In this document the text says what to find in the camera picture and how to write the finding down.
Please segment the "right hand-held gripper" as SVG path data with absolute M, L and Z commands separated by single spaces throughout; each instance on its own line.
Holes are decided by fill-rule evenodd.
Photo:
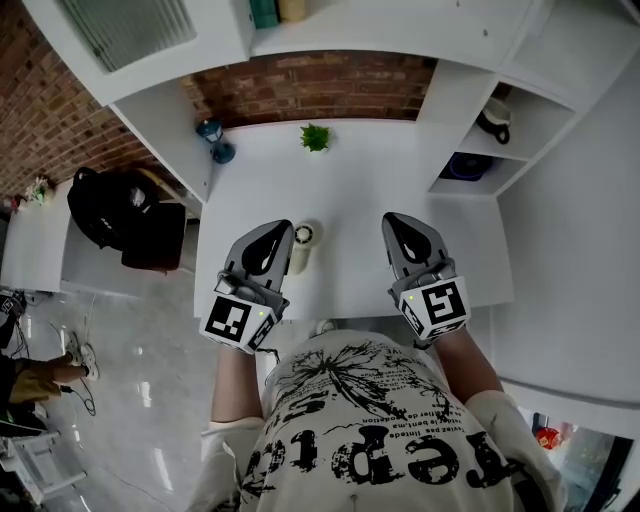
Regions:
M 464 327 L 471 318 L 466 283 L 440 233 L 412 216 L 385 213 L 382 234 L 398 279 L 389 294 L 414 331 L 415 344 L 433 345 Z

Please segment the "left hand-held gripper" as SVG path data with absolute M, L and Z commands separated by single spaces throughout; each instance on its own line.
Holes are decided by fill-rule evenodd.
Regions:
M 228 348 L 255 354 L 289 301 L 280 292 L 294 242 L 286 219 L 262 224 L 231 247 L 205 301 L 199 332 Z

